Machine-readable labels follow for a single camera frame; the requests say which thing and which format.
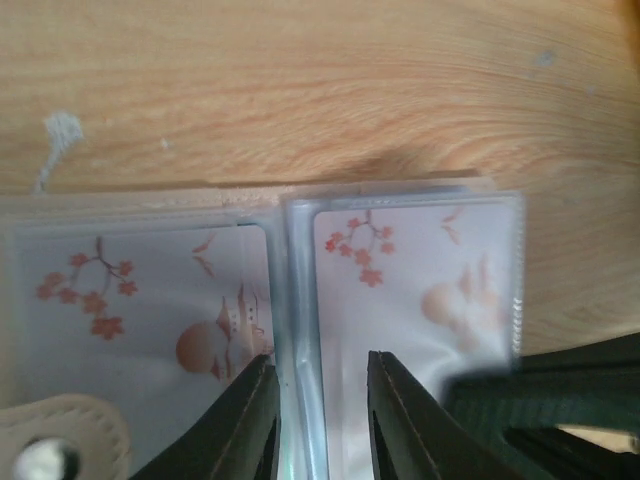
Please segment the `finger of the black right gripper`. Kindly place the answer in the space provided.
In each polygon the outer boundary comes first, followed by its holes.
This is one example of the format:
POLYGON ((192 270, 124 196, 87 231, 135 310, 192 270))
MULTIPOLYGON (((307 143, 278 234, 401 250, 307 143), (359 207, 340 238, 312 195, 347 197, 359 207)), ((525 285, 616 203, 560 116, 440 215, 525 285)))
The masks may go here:
POLYGON ((639 433, 639 336, 522 358, 510 374, 452 383, 444 407, 480 445, 527 479, 636 479, 639 456, 563 426, 639 433))

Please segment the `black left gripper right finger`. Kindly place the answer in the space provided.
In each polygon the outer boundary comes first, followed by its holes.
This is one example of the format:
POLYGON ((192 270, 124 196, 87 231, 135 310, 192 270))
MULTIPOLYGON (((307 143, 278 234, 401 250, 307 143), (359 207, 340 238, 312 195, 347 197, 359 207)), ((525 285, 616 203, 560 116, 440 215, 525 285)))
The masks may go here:
POLYGON ((367 364, 370 449, 376 479, 520 479, 477 443, 391 352, 367 364))

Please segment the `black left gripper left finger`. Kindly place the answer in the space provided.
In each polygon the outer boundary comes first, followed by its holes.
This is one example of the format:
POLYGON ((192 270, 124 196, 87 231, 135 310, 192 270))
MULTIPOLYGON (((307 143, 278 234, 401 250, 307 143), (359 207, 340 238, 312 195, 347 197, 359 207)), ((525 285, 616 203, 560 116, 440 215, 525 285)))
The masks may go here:
POLYGON ((280 387, 267 355, 256 356, 178 440, 134 480, 275 479, 280 387))

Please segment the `pink blossom VIP card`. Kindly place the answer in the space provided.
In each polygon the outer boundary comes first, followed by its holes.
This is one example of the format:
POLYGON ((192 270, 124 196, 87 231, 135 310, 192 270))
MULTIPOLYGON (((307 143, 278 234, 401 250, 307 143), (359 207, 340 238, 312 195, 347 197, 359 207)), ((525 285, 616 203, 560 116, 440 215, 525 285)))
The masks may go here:
POLYGON ((140 469, 273 350, 256 225, 18 240, 26 393, 113 404, 140 469))

